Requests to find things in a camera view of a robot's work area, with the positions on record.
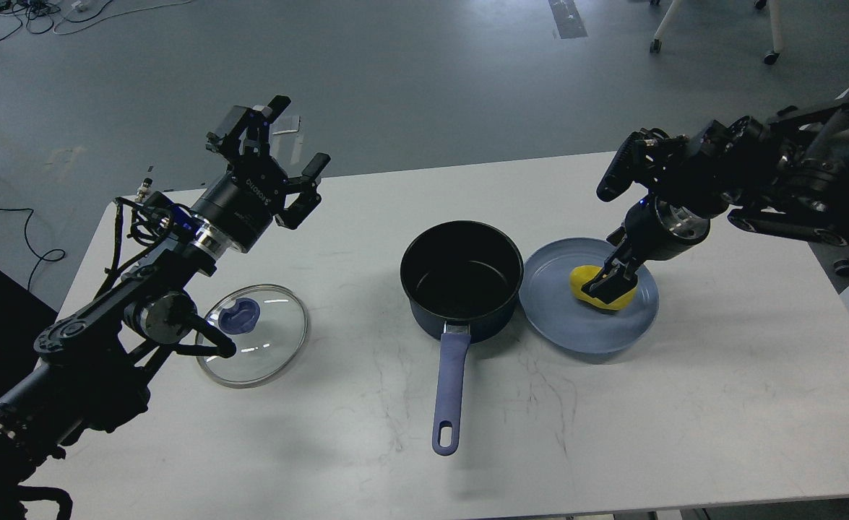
chair wheel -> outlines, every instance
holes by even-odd
[[[849,260],[848,258],[842,258],[841,260],[836,260],[832,267],[835,269],[835,274],[840,277],[849,277]]]

gray floor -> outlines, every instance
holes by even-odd
[[[761,60],[767,13],[747,0],[686,2],[657,56],[647,49],[668,1],[576,4],[586,38],[559,39],[546,0],[238,0],[5,40],[0,205],[37,208],[35,247],[69,254],[38,270],[34,293],[61,305],[114,195],[146,175],[159,189],[220,175],[204,136],[235,103],[291,96],[304,142],[299,152],[295,137],[281,139],[281,164],[295,173],[323,151],[326,175],[341,176],[613,150],[642,126],[695,132],[849,86],[849,0],[782,0],[787,50],[774,66]],[[0,213],[0,269],[25,284],[34,260],[22,218]],[[273,233],[288,231],[262,240]],[[849,517],[844,503],[811,503],[814,516],[781,513],[805,503],[712,518]]]

blue plate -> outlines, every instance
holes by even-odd
[[[636,296],[616,313],[603,313],[580,302],[569,289],[578,266],[602,266],[613,246],[597,239],[563,239],[546,244],[524,264],[520,304],[537,332],[574,352],[618,352],[649,330],[658,313],[658,288],[645,266],[636,272]]]

yellow sponge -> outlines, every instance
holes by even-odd
[[[619,311],[620,309],[626,308],[626,306],[633,301],[633,296],[636,296],[635,286],[626,292],[626,294],[620,296],[616,300],[613,300],[611,303],[604,303],[601,300],[592,298],[587,293],[583,292],[582,286],[593,279],[593,277],[596,277],[598,272],[600,272],[600,266],[575,267],[575,269],[572,270],[572,273],[569,274],[569,287],[572,288],[572,294],[574,294],[577,299],[582,300],[582,302],[587,302],[592,304],[592,306],[606,311]]]

table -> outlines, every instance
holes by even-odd
[[[173,357],[147,414],[88,431],[29,483],[66,488],[74,517],[96,519],[486,518],[849,497],[849,313],[805,243],[722,220],[700,246],[648,264],[659,315],[620,355],[563,351],[517,310],[470,350],[460,450],[431,451],[438,344],[402,292],[405,247],[447,220],[497,226],[525,259],[563,237],[603,237],[642,194],[597,201],[610,158],[326,178],[302,227],[272,227],[187,286],[202,312],[250,284],[294,290],[311,331],[288,368],[227,389]],[[100,283],[112,216],[62,313]]]

